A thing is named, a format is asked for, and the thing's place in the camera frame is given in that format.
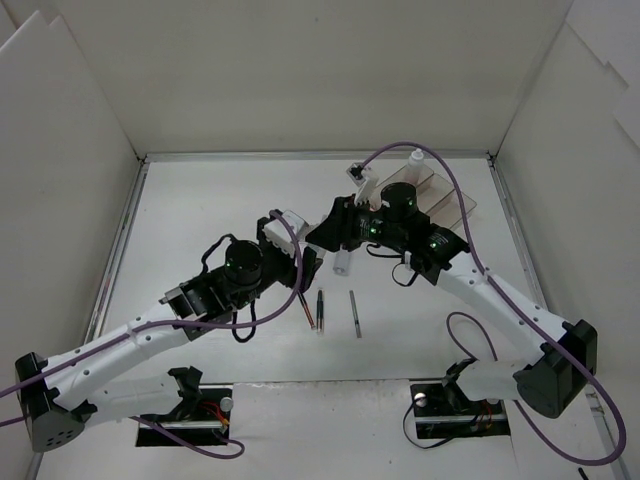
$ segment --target screw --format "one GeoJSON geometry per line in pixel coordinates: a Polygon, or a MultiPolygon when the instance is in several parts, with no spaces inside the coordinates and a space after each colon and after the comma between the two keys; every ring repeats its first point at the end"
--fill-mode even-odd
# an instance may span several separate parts
{"type": "Polygon", "coordinates": [[[220,400],[220,410],[224,413],[229,413],[233,408],[233,399],[231,397],[224,397],[220,400]]]}
{"type": "Polygon", "coordinates": [[[427,396],[424,393],[416,393],[413,403],[416,407],[424,408],[427,406],[427,396]]]}

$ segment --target marker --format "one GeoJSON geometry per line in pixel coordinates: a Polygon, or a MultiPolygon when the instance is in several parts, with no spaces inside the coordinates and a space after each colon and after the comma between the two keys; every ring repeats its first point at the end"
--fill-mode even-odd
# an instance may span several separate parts
{"type": "Polygon", "coordinates": [[[298,299],[300,300],[300,304],[302,305],[302,309],[304,310],[304,314],[307,316],[307,320],[309,321],[309,326],[311,330],[315,330],[316,326],[313,323],[313,317],[311,316],[311,310],[309,310],[309,304],[307,300],[304,298],[304,295],[298,292],[298,299]]]}
{"type": "Polygon", "coordinates": [[[356,296],[353,290],[349,290],[349,296],[351,297],[351,310],[353,311],[353,323],[356,325],[356,337],[362,338],[362,332],[360,331],[360,321],[358,320],[358,309],[356,308],[356,296]]]}
{"type": "Polygon", "coordinates": [[[316,302],[316,322],[318,333],[324,333],[324,292],[318,289],[318,301],[316,302]]]}

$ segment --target small white cylinder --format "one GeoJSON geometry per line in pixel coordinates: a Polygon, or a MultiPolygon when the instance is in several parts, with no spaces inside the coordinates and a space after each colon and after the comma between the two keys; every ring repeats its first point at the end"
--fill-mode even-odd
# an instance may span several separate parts
{"type": "Polygon", "coordinates": [[[411,156],[407,160],[407,166],[404,169],[404,181],[417,186],[420,181],[422,167],[424,167],[424,153],[420,149],[414,150],[411,152],[411,156]]]}

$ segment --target white table surface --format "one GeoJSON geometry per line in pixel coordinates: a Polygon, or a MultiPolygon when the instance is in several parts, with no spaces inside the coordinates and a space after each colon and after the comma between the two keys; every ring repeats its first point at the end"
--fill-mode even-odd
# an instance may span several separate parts
{"type": "MultiPolygon", "coordinates": [[[[197,274],[202,252],[220,235],[254,239],[255,221],[272,208],[292,209],[315,223],[335,196],[354,188],[344,174],[351,161],[182,158],[150,166],[107,331],[197,274]]],[[[470,224],[481,258],[527,293],[486,160],[450,164],[465,193],[478,203],[470,224]]],[[[380,160],[373,166],[383,179],[401,165],[380,160]]],[[[435,162],[429,165],[444,173],[435,162]]],[[[223,252],[224,246],[212,255],[212,268],[223,252]]],[[[313,307],[316,287],[325,290],[324,336],[310,331],[296,302],[259,327],[248,344],[237,344],[230,332],[213,332],[126,374],[136,378],[193,365],[204,372],[205,382],[235,383],[232,435],[247,444],[240,459],[211,460],[179,448],[134,448],[137,427],[124,421],[95,427],[82,440],[45,455],[38,478],[580,478],[577,467],[549,451],[512,405],[507,405],[511,438],[459,440],[432,452],[409,445],[400,427],[410,401],[408,382],[402,379],[440,377],[464,358],[448,339],[444,319],[452,310],[473,312],[426,281],[397,287],[390,277],[393,260],[358,251],[347,278],[333,274],[332,261],[328,256],[308,298],[313,307]],[[362,339],[355,335],[349,289],[356,293],[362,339]]],[[[270,313],[287,296],[284,288],[273,287],[258,302],[258,315],[270,313]]],[[[248,312],[241,313],[240,321],[246,320],[248,312]]],[[[481,320],[499,355],[515,356],[504,337],[481,320]]],[[[489,358],[472,327],[457,329],[469,348],[489,358]]],[[[603,454],[582,396],[560,419],[536,419],[570,453],[603,454]]],[[[587,472],[591,479],[612,478],[608,467],[587,472]]]]}

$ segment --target white cap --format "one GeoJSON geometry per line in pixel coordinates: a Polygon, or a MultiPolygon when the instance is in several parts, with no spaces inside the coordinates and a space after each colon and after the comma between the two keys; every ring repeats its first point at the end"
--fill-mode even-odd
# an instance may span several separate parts
{"type": "Polygon", "coordinates": [[[413,152],[411,152],[411,160],[417,160],[418,162],[424,160],[424,153],[422,153],[422,150],[417,148],[413,152]]]}

